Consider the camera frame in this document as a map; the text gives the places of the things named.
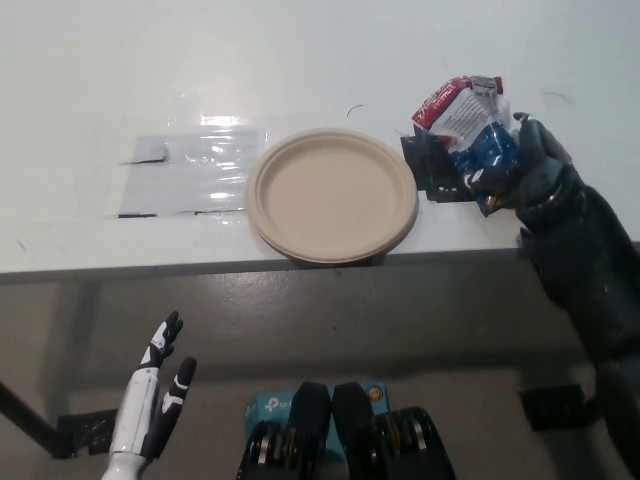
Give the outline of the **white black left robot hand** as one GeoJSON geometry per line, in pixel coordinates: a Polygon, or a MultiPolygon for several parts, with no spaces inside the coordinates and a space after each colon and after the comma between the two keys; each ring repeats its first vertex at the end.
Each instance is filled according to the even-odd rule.
{"type": "Polygon", "coordinates": [[[195,358],[185,358],[170,388],[164,396],[159,395],[160,369],[173,353],[173,343],[182,327],[179,313],[170,313],[153,334],[133,371],[116,415],[104,479],[140,479],[144,470],[162,455],[197,367],[195,358]]]}

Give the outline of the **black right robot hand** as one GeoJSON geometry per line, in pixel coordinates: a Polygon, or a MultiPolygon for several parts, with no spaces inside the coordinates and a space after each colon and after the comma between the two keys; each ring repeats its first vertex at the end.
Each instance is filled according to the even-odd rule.
{"type": "Polygon", "coordinates": [[[578,210],[570,197],[583,182],[550,130],[526,112],[513,118],[520,124],[516,216],[531,235],[546,233],[578,210]]]}

